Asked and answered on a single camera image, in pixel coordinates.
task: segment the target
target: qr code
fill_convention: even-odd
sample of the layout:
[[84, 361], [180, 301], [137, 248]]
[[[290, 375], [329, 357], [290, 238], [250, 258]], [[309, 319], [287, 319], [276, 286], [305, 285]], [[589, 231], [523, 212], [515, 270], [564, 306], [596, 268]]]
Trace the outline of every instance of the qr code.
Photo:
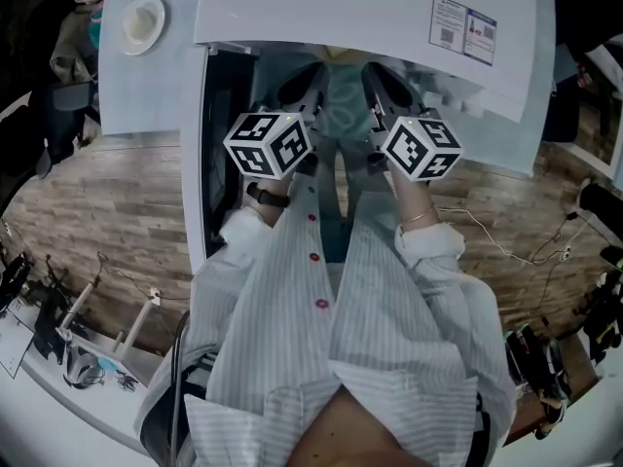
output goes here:
[[485, 26], [485, 38], [487, 38], [488, 40], [494, 40], [495, 39], [495, 30], [492, 27], [489, 26]]
[[445, 27], [441, 28], [441, 41], [448, 44], [453, 44], [455, 41], [455, 32]]

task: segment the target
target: white wall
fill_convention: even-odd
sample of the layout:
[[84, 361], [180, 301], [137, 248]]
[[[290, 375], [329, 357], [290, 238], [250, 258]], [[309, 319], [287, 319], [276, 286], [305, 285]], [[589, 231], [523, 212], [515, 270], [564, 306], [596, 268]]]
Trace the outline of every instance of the white wall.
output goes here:
[[598, 368], [603, 380], [570, 407], [543, 441], [530, 434], [500, 450], [492, 467], [586, 467], [623, 448], [623, 346]]
[[101, 434], [25, 371], [0, 368], [0, 452], [15, 467], [154, 467], [153, 460]]

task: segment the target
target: bracelet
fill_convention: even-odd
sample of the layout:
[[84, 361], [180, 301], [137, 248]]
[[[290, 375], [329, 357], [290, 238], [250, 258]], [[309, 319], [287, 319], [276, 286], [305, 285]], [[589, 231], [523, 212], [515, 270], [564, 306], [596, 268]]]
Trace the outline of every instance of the bracelet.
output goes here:
[[409, 220], [405, 220], [402, 222], [402, 225], [406, 225], [408, 223], [413, 223], [413, 222], [417, 222], [419, 219], [423, 218], [424, 216], [426, 216], [430, 211], [432, 211], [435, 208], [435, 204], [433, 203], [426, 211], [424, 211], [420, 216], [416, 216], [415, 218], [410, 218]]

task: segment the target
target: black wristwatch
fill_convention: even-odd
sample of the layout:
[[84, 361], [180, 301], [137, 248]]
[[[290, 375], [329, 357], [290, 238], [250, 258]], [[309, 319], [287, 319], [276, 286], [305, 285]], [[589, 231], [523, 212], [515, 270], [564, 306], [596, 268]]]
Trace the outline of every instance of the black wristwatch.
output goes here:
[[257, 183], [255, 182], [249, 184], [246, 188], [246, 192], [260, 204], [265, 204], [267, 206], [280, 207], [284, 209], [290, 204], [289, 197], [282, 198], [280, 196], [275, 196], [264, 189], [260, 190], [257, 188]]

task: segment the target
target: striped shirt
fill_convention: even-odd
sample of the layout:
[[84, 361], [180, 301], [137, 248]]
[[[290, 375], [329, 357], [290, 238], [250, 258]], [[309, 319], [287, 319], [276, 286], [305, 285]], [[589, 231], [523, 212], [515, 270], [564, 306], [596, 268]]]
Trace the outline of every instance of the striped shirt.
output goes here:
[[[446, 224], [402, 233], [394, 196], [364, 193], [334, 295], [316, 190], [297, 174], [274, 229], [237, 211], [228, 245], [193, 280], [183, 367], [215, 347], [218, 358], [205, 398], [185, 396], [192, 443], [178, 463], [282, 466], [342, 385], [405, 451], [439, 467], [464, 465], [480, 394], [491, 459], [515, 392], [495, 296], [458, 268], [462, 235]], [[169, 386], [169, 357], [138, 429]]]

